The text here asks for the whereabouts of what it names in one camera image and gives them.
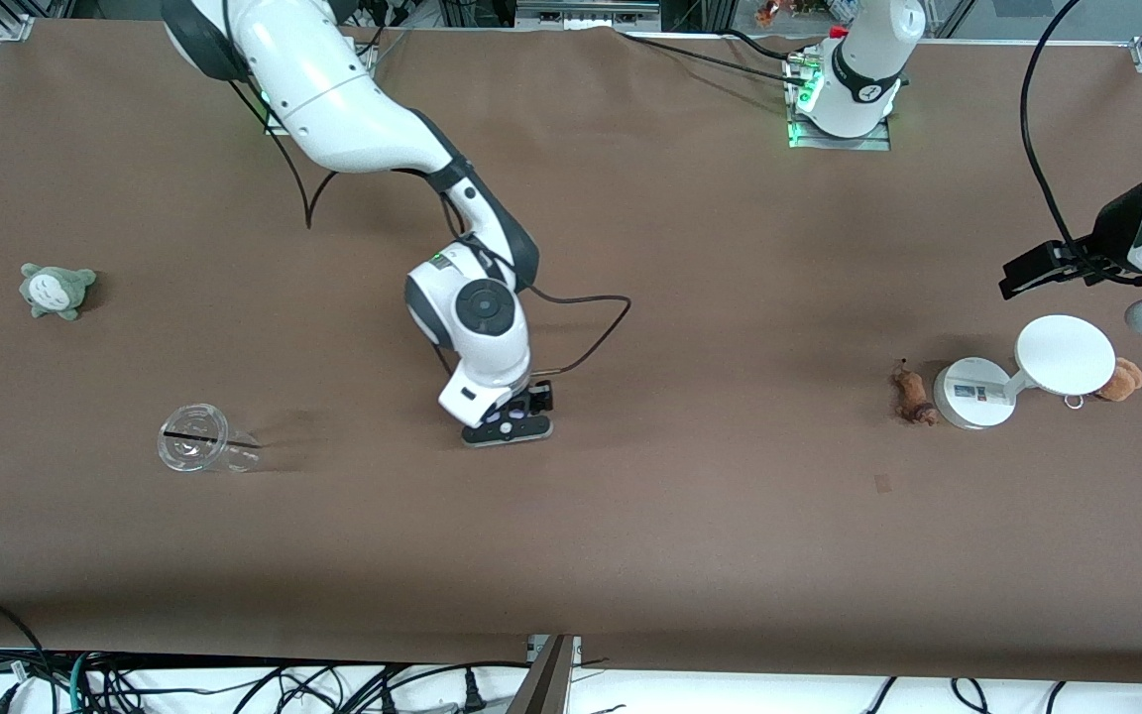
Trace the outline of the grey metal background box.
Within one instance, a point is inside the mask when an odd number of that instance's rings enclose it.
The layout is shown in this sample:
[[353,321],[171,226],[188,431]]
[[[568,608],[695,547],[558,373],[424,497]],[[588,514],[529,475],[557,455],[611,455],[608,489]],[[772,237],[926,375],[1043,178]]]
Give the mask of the grey metal background box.
[[661,5],[660,0],[515,0],[514,27],[661,32]]

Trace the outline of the grey totoro plush toy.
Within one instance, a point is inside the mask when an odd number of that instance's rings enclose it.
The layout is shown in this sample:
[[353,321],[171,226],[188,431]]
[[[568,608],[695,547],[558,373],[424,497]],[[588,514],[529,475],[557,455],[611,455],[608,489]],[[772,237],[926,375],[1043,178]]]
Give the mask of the grey totoro plush toy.
[[21,297],[29,304],[31,316],[54,313],[66,321],[77,321],[86,292],[98,281],[93,270],[64,270],[26,263],[21,267]]

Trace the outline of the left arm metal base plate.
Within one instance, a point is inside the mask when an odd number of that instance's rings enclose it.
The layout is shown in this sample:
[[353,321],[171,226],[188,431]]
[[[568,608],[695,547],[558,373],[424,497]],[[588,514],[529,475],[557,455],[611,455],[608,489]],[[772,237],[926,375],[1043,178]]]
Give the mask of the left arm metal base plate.
[[790,85],[785,89],[787,101],[787,137],[790,149],[830,149],[847,151],[888,151],[891,133],[888,133],[888,113],[893,109],[891,101],[885,109],[879,110],[876,123],[871,130],[856,137],[844,137],[830,134],[815,122],[807,109],[813,109],[825,90],[825,77],[815,59],[789,59],[781,64],[785,77],[799,78],[801,85]]

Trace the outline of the black drinking straw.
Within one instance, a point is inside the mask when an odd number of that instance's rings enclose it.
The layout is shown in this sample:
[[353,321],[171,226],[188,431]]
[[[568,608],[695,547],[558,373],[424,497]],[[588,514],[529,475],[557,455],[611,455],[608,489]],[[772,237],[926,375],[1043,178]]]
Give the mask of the black drinking straw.
[[172,430],[164,430],[162,435],[172,439],[180,439],[180,441],[196,441],[204,443],[218,444],[219,447],[239,447],[246,448],[246,450],[259,450],[262,444],[254,443],[250,441],[232,441],[231,438],[214,438],[214,435],[199,435],[190,434],[184,432],[172,432]]

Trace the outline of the brown lion statue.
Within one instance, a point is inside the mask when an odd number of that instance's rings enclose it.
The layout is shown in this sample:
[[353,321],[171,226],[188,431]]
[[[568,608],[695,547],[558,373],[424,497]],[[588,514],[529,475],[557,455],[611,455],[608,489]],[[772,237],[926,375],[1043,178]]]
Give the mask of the brown lion statue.
[[898,361],[892,380],[898,390],[896,414],[906,423],[933,426],[940,420],[940,412],[933,404],[923,378],[908,369],[906,358]]

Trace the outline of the aluminium profile bar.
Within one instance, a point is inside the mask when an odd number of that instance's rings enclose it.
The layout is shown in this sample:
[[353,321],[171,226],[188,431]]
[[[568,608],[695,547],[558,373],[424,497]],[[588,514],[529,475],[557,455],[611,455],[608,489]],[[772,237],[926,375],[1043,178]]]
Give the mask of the aluminium profile bar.
[[571,674],[584,661],[577,636],[526,637],[529,668],[505,714],[566,714]]

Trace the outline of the brown teddy bear keychain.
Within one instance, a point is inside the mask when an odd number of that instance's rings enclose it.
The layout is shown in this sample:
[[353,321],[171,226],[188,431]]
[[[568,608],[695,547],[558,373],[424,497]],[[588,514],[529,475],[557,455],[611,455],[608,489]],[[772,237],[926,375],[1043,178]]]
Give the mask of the brown teddy bear keychain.
[[1127,401],[1141,388],[1142,370],[1136,363],[1125,360],[1123,356],[1116,356],[1113,375],[1092,396],[1097,398],[1099,401],[1120,403]]

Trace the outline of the brown table cover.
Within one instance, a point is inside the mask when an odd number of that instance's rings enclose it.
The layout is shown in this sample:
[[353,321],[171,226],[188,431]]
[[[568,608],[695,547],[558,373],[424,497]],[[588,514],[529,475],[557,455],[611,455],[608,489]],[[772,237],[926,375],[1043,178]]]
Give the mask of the brown table cover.
[[[778,90],[609,29],[415,31],[381,64],[542,250],[629,316],[544,441],[464,446],[404,307],[448,243],[405,175],[293,180],[162,24],[0,47],[0,604],[56,650],[463,661],[571,633],[612,667],[1142,681],[1142,388],[896,414],[898,361],[1014,372],[1064,313],[1142,370],[1137,290],[1002,300],[1051,238],[1027,46],[925,45],[874,151],[790,149]],[[21,267],[93,270],[77,321]],[[176,473],[212,404],[249,473]]]

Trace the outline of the white round-head desk lamp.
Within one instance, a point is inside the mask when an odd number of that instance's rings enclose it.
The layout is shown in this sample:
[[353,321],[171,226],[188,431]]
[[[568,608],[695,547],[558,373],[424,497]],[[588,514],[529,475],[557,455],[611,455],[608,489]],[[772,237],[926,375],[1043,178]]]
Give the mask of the white round-head desk lamp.
[[1014,372],[992,360],[967,356],[946,367],[933,383],[933,402],[962,430],[990,430],[1008,422],[1018,398],[1039,390],[1077,411],[1113,375],[1113,343],[1095,324],[1051,313],[1020,330],[1012,348]]

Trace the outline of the clear plastic cup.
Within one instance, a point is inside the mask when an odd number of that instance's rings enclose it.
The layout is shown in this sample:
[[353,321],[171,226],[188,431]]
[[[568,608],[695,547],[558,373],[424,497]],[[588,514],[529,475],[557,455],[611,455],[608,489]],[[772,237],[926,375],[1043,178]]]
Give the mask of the clear plastic cup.
[[212,404],[184,406],[164,420],[156,438],[156,454],[160,460],[176,473],[249,473],[260,465],[262,447],[259,450],[246,450],[239,447],[180,441],[162,435],[164,430],[258,443],[250,434],[238,430],[228,417]]

